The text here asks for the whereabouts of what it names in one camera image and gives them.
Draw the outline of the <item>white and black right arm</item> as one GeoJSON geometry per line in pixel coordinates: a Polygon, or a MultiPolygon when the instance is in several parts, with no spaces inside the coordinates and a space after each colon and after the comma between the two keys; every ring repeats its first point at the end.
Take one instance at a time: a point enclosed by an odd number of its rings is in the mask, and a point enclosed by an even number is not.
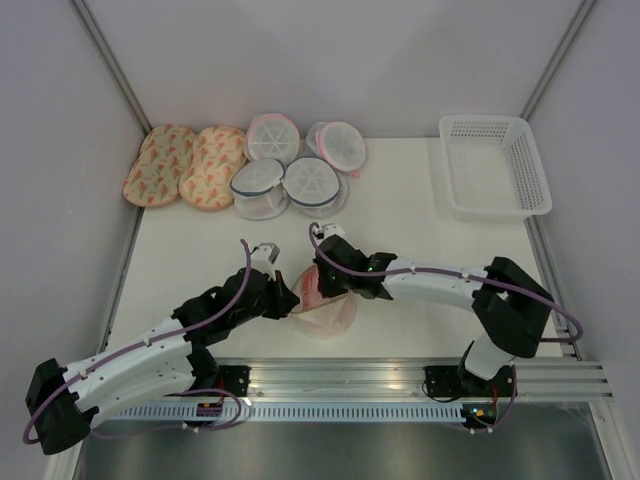
{"type": "Polygon", "coordinates": [[[513,360],[536,355],[554,300],[512,260],[496,257],[486,267],[447,269],[387,252],[367,256],[339,234],[317,232],[312,238],[324,298],[355,293],[369,300],[419,299],[475,315],[483,334],[467,347],[456,371],[465,394],[482,393],[513,360]]]}

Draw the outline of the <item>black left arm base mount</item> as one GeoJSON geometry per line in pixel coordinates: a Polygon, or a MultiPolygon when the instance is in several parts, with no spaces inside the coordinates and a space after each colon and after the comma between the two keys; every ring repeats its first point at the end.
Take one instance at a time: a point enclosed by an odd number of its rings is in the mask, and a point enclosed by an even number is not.
{"type": "Polygon", "coordinates": [[[217,375],[208,379],[196,379],[188,392],[200,395],[223,395],[230,392],[236,397],[246,397],[250,384],[251,368],[247,365],[222,365],[217,375]]]}

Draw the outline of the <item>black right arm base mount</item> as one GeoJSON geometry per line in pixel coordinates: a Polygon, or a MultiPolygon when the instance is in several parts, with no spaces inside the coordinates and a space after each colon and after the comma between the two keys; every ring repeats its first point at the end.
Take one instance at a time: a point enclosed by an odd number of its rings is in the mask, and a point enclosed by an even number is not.
{"type": "Polygon", "coordinates": [[[423,393],[439,403],[451,403],[475,393],[479,386],[470,376],[461,375],[456,366],[425,366],[423,393]]]}

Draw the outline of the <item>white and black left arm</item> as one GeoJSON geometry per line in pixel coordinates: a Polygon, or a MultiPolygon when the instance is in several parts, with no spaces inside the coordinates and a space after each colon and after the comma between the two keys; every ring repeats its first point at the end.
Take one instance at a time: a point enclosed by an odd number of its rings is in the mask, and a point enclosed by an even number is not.
{"type": "Polygon", "coordinates": [[[281,274],[240,269],[119,349],[66,366],[54,358],[40,363],[25,398],[25,442],[58,454],[139,403],[184,391],[209,395],[219,376],[209,346],[255,318],[280,320],[298,303],[281,274]]]}

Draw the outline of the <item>pink bra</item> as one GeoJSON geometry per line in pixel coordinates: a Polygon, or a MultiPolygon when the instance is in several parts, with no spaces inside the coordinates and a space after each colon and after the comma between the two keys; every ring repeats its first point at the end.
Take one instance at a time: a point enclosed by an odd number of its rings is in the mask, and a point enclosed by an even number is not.
{"type": "Polygon", "coordinates": [[[328,302],[319,291],[319,273],[315,266],[305,271],[298,282],[301,309],[309,311],[320,308],[328,302]]]}

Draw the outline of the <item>beige trimmed round laundry bag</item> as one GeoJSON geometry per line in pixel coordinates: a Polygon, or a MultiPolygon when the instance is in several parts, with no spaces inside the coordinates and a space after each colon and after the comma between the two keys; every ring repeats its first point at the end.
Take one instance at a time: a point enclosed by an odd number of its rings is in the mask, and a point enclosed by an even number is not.
{"type": "MultiPolygon", "coordinates": [[[[298,282],[301,275],[293,287],[293,292],[299,298],[298,282]]],[[[327,299],[328,302],[325,305],[309,311],[303,311],[301,309],[300,299],[300,304],[292,310],[287,319],[290,320],[298,330],[312,338],[331,339],[342,336],[349,330],[355,320],[357,311],[356,296],[348,293],[327,299]]]]}

